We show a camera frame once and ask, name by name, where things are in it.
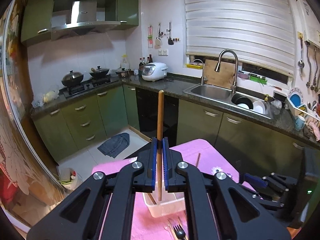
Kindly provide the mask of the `black pan with lid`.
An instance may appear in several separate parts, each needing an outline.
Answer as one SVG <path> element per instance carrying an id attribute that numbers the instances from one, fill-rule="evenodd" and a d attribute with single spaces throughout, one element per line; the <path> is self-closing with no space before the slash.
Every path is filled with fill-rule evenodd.
<path id="1" fill-rule="evenodd" d="M 106 77 L 108 72 L 108 68 L 101 68 L 100 66 L 97 66 L 97 68 L 91 68 L 90 75 L 95 79 L 101 79 Z"/>

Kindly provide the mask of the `wooden cutting board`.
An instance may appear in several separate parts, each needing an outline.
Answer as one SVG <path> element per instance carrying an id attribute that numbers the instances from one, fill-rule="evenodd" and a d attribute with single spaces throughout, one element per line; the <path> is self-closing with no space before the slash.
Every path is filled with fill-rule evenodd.
<path id="1" fill-rule="evenodd" d="M 217 61 L 207 59 L 204 67 L 205 84 L 231 89 L 235 74 L 235 63 L 221 62 L 220 71 L 216 72 Z"/>

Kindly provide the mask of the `black wok with lid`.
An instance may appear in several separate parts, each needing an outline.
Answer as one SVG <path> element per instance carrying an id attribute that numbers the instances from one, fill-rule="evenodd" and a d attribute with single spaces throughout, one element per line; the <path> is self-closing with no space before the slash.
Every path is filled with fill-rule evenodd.
<path id="1" fill-rule="evenodd" d="M 83 81 L 84 75 L 81 72 L 73 72 L 72 70 L 63 77 L 61 83 L 65 87 L 74 87 L 80 85 Z"/>

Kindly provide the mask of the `steel range hood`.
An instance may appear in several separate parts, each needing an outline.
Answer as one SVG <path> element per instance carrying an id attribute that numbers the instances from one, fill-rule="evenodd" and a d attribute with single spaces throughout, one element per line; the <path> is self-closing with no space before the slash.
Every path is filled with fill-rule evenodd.
<path id="1" fill-rule="evenodd" d="M 51 39 L 105 33 L 120 26 L 117 0 L 56 0 Z"/>

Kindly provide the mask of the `steel kitchen sink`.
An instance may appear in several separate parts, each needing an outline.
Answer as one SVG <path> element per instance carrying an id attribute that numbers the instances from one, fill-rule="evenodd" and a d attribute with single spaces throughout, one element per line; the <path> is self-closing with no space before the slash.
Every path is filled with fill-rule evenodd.
<path id="1" fill-rule="evenodd" d="M 198 84 L 185 89 L 183 93 L 223 103 L 270 120 L 273 119 L 268 102 L 251 95 L 233 92 L 231 89 Z"/>

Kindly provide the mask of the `small secondary faucet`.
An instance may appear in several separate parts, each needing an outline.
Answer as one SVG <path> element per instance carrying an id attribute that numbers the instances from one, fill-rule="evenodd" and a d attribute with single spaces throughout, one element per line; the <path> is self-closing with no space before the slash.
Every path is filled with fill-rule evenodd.
<path id="1" fill-rule="evenodd" d="M 191 62 L 192 65 L 195 65 L 195 66 L 198 66 L 198 67 L 201 67 L 201 85 L 204 85 L 205 83 L 205 77 L 204 77 L 204 67 L 205 67 L 205 64 L 204 62 L 201 60 L 201 59 L 194 59 L 192 62 Z"/>

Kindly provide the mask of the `grey cloth on floor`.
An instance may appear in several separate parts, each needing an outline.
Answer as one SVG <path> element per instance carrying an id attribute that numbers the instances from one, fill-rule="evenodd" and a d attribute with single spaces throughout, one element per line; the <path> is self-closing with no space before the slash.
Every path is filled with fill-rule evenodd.
<path id="1" fill-rule="evenodd" d="M 112 136 L 110 139 L 106 140 L 103 144 L 98 147 L 98 150 L 109 157 L 115 158 L 123 150 L 125 150 L 130 145 L 130 135 L 129 133 L 120 133 Z"/>

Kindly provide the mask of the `white water heater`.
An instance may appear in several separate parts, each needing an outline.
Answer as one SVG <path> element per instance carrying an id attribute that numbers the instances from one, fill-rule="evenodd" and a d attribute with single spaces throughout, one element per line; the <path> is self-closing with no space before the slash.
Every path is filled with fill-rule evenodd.
<path id="1" fill-rule="evenodd" d="M 303 28 L 303 40 L 319 48 L 320 25 L 306 0 L 296 0 Z"/>

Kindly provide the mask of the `white window blind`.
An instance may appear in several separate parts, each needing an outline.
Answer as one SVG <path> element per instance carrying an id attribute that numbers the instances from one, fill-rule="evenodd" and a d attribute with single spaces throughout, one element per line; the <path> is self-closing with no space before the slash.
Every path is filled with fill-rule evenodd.
<path id="1" fill-rule="evenodd" d="M 296 44 L 288 0 L 184 0 L 187 54 L 234 51 L 241 62 L 292 77 Z"/>

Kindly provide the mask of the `pink floral tablecloth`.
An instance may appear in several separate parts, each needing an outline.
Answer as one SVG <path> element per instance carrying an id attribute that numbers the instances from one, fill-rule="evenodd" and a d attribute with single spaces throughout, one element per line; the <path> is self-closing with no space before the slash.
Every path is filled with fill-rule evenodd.
<path id="1" fill-rule="evenodd" d="M 180 152 L 183 161 L 196 165 L 199 161 L 199 170 L 209 175 L 223 172 L 236 183 L 239 181 L 239 172 L 206 140 L 195 139 L 170 148 Z M 178 192 L 168 193 L 162 190 L 161 202 L 153 204 L 146 193 L 137 193 L 131 229 L 131 239 L 174 239 L 174 232 L 169 229 L 172 224 L 181 223 L 187 226 L 185 218 L 185 201 L 182 185 L 184 176 L 175 173 L 175 166 L 168 165 L 168 171 L 163 183 L 178 189 Z"/>

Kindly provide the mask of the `green kitchen cabinets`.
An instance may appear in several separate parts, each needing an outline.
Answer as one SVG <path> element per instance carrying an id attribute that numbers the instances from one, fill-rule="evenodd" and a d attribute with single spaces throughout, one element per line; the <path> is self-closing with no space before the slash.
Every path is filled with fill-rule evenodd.
<path id="1" fill-rule="evenodd" d="M 97 145 L 127 126 L 148 125 L 156 133 L 158 91 L 164 90 L 164 135 L 170 146 L 194 139 L 210 142 L 238 171 L 264 176 L 271 172 L 296 177 L 306 147 L 319 148 L 294 128 L 290 111 L 267 119 L 223 103 L 183 93 L 201 84 L 176 79 L 184 64 L 184 44 L 169 47 L 165 60 L 169 77 L 145 81 L 120 78 L 116 70 L 126 56 L 129 68 L 139 66 L 146 36 L 141 32 L 139 0 L 117 0 L 120 26 L 105 33 L 51 39 L 56 0 L 28 0 L 23 13 L 21 42 L 27 48 L 28 70 L 35 100 L 57 89 L 58 97 L 36 107 L 32 119 L 56 162 Z M 91 77 L 91 68 L 108 68 L 106 77 Z M 78 86 L 61 80 L 81 72 Z"/>

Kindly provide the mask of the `small steel pot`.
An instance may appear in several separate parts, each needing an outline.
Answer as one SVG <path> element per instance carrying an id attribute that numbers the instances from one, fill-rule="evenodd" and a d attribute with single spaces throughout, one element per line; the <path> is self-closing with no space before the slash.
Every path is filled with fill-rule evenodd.
<path id="1" fill-rule="evenodd" d="M 132 74 L 131 69 L 125 69 L 125 68 L 119 68 L 116 70 L 116 74 L 120 77 L 120 78 L 127 78 Z"/>

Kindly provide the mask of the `clear plastic spoon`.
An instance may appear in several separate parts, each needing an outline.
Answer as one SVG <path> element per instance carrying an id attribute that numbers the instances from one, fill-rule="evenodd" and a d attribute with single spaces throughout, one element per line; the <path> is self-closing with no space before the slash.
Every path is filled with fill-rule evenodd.
<path id="1" fill-rule="evenodd" d="M 173 240 L 172 233 L 171 233 L 171 230 L 170 230 L 168 224 L 163 224 L 163 229 L 169 234 L 169 239 Z"/>

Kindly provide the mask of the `steel kitchen faucet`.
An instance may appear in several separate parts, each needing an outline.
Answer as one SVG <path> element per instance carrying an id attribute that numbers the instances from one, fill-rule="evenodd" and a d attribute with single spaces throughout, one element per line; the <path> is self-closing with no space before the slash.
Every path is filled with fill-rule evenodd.
<path id="1" fill-rule="evenodd" d="M 225 62 L 223 57 L 225 54 L 231 54 L 234 57 L 234 62 Z M 235 93 L 237 85 L 237 74 L 238 74 L 239 60 L 237 54 L 231 49 L 224 49 L 221 51 L 218 57 L 217 64 L 214 68 L 215 79 L 214 85 L 228 88 Z"/>

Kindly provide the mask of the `white rice cooker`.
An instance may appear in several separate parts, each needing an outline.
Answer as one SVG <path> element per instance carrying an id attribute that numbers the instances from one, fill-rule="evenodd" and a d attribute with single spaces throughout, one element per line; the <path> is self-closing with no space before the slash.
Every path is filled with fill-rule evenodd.
<path id="1" fill-rule="evenodd" d="M 152 62 L 143 67 L 142 79 L 145 81 L 158 81 L 167 76 L 168 67 L 165 63 Z"/>

